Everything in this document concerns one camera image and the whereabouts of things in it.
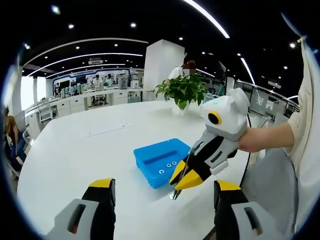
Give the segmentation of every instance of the computer monitor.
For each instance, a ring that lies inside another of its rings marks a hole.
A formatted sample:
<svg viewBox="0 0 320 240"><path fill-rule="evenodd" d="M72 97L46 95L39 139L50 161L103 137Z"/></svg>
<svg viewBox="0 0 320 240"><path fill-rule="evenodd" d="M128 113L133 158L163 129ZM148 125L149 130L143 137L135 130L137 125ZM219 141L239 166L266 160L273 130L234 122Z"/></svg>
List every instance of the computer monitor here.
<svg viewBox="0 0 320 240"><path fill-rule="evenodd" d="M77 76L77 77L76 77L76 83L77 83L77 84L86 84L86 83L87 83L86 76L85 76L85 75L83 75L83 76Z"/></svg>
<svg viewBox="0 0 320 240"><path fill-rule="evenodd" d="M68 87L70 87L70 80L60 82L61 89L68 88Z"/></svg>

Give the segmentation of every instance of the blue plastic container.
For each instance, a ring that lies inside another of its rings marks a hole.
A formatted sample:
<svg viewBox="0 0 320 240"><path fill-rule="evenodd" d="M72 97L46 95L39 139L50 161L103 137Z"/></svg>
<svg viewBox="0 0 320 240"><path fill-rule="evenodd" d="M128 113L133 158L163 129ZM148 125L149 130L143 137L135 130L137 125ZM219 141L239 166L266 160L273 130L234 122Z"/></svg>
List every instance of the blue plastic container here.
<svg viewBox="0 0 320 240"><path fill-rule="evenodd" d="M151 187L159 188L169 182L178 163L190 147L177 138L133 150L136 165Z"/></svg>

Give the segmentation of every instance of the black ceiling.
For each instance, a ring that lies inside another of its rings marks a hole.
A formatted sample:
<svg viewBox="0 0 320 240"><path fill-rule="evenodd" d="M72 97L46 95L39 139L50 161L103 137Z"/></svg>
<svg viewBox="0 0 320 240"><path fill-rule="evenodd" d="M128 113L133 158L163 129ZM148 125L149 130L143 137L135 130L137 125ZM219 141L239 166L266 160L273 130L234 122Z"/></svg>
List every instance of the black ceiling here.
<svg viewBox="0 0 320 240"><path fill-rule="evenodd" d="M296 35L285 23L278 6L260 1L195 0L226 30L225 38L211 22L183 0L56 0L30 13L22 29L24 42L30 45L22 57L22 65L33 57L56 46L92 38L126 38L124 40L96 40L63 46L39 56L30 64L47 64L79 55L96 53L131 53L140 56L102 55L104 64L126 64L143 68L148 45L165 39L185 47L188 59L196 67L210 74L216 71L214 61L221 61L232 77L245 82L251 78L240 57L245 58L255 83L271 89L268 81L282 85L276 90L286 97L296 95L303 78L301 49L292 49ZM51 5L59 7L54 14ZM135 22L137 27L130 28ZM48 67L60 72L88 65L89 57L80 57ZM24 75L32 71L25 69ZM44 76L43 71L35 76Z"/></svg>

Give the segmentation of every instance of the black cable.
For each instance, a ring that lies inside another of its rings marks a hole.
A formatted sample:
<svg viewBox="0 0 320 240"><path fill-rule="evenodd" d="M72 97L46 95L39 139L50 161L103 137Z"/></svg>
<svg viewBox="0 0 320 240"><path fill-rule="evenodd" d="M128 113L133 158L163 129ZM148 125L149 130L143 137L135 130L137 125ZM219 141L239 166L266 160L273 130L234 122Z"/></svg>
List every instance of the black cable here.
<svg viewBox="0 0 320 240"><path fill-rule="evenodd" d="M246 116L247 116L248 121L249 121L249 126L250 126L250 128L252 128L252 126L251 126L251 121L250 121L250 117L249 117L249 113L247 113ZM248 156L248 159L247 159L247 161L246 161L244 173L243 173L243 175L242 175L241 182L240 182L240 187L241 187L241 185L242 185L242 182L244 181L244 178L245 178L245 175L246 175L246 172L247 172L247 169L248 169L248 164L249 164L250 155L251 155L251 152L249 152L249 156Z"/></svg>

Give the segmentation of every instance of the green leaves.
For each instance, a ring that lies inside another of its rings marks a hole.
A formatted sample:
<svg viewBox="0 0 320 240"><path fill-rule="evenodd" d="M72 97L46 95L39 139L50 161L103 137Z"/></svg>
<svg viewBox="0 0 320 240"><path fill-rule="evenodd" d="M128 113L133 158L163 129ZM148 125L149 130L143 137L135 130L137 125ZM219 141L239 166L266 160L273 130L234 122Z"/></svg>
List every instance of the green leaves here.
<svg viewBox="0 0 320 240"><path fill-rule="evenodd" d="M184 110L187 106L187 101L186 100L180 100L178 102L178 107L181 109L181 110Z"/></svg>
<svg viewBox="0 0 320 240"><path fill-rule="evenodd" d="M156 92L156 97L158 97L158 94L163 93L166 101L169 98L173 98L175 104L182 110L186 108L187 102L190 103L192 100L200 105L207 92L204 82L196 75L185 77L180 75L170 79L169 83L167 83L166 79L162 81L162 84L157 85L154 91Z"/></svg>

